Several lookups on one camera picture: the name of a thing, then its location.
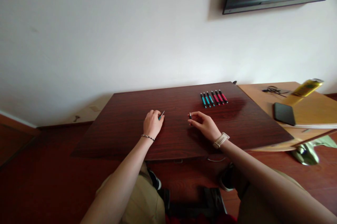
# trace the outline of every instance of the pen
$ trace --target pen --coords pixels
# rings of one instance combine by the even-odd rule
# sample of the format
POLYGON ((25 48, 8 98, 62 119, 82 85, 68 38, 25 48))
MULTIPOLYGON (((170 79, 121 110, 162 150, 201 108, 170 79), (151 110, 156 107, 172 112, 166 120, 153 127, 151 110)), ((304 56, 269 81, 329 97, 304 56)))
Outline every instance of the pen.
POLYGON ((204 97, 203 97, 203 94, 202 94, 202 93, 200 93, 200 97, 201 97, 201 99, 203 100, 203 105, 204 105, 204 107, 205 107, 205 108, 207 108, 207 106, 206 106, 206 103, 205 103, 205 99, 204 99, 204 97))
POLYGON ((219 93, 221 94, 221 96, 224 98, 225 102, 228 103, 228 100, 226 99, 225 95, 221 92, 221 90, 219 89, 219 93))
POLYGON ((221 97, 220 94, 217 92, 217 90, 215 90, 215 94, 219 97, 219 100, 220 100, 221 103, 224 105, 225 102, 222 100, 222 97, 221 97))
POLYGON ((209 97, 210 102, 212 103, 212 105, 215 106, 215 104, 214 104, 214 102, 213 102, 213 99, 212 99, 211 95, 210 95, 208 92, 207 92, 207 96, 209 97))
POLYGON ((211 93, 212 93, 212 95, 213 95, 213 97, 214 97, 215 101, 218 103, 218 105, 220 105, 220 103, 219 103, 219 100, 218 100, 217 96, 216 96, 216 95, 213 93, 213 91, 211 91, 211 93))
POLYGON ((161 114, 161 116, 158 118, 158 120, 160 120, 160 118, 162 117, 162 115, 164 114, 165 111, 163 111, 163 113, 161 114))
POLYGON ((207 104, 210 106, 210 108, 211 108, 211 104, 210 104, 210 102, 208 101, 208 97, 206 96, 206 94, 204 93, 204 97, 205 97, 205 99, 206 99, 206 101, 207 101, 207 104))

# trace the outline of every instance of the green cloth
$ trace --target green cloth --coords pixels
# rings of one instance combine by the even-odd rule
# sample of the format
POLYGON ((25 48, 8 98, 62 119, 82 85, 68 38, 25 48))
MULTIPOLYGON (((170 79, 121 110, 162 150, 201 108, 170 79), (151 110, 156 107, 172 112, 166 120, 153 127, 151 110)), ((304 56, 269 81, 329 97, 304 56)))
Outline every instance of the green cloth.
POLYGON ((296 150, 292 150, 291 154, 304 165, 315 165, 319 163, 319 158, 314 150, 315 146, 324 145, 327 147, 333 147, 337 149, 337 144, 330 136, 323 136, 316 140, 301 144, 296 150))

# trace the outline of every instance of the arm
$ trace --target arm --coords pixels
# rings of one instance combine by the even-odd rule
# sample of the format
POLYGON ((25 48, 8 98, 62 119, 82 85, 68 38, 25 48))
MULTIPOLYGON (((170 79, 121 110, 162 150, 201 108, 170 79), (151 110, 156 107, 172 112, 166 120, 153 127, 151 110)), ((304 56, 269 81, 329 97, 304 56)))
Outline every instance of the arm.
MULTIPOLYGON (((144 134, 156 138, 165 115, 151 110, 144 120, 144 134)), ((91 204, 81 223, 119 223, 137 180, 140 167, 153 140, 141 137, 118 166, 91 204)))
MULTIPOLYGON (((211 117, 193 112, 189 123, 200 129, 212 143, 221 133, 211 117)), ((273 212, 285 223, 337 223, 337 217, 308 192, 264 165, 229 140, 220 147, 240 172, 269 203, 273 212)))

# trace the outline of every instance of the person's left hand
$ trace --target person's left hand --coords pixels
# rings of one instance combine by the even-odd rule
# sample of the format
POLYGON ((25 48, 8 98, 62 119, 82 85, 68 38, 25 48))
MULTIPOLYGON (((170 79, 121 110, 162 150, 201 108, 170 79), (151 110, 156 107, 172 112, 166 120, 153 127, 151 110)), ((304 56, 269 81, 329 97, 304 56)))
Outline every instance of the person's left hand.
POLYGON ((165 115, 163 115, 160 120, 158 120, 158 116, 161 114, 158 110, 151 110, 146 115, 144 120, 144 134, 155 139, 161 130, 161 126, 163 125, 165 115))

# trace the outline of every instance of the white wall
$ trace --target white wall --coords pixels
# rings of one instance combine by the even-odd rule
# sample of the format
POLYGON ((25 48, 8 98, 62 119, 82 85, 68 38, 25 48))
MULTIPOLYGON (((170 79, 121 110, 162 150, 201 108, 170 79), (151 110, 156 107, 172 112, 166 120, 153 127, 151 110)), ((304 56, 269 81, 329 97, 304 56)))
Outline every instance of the white wall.
POLYGON ((0 0, 0 110, 94 119, 112 93, 324 79, 337 92, 337 0, 221 16, 219 0, 0 0))

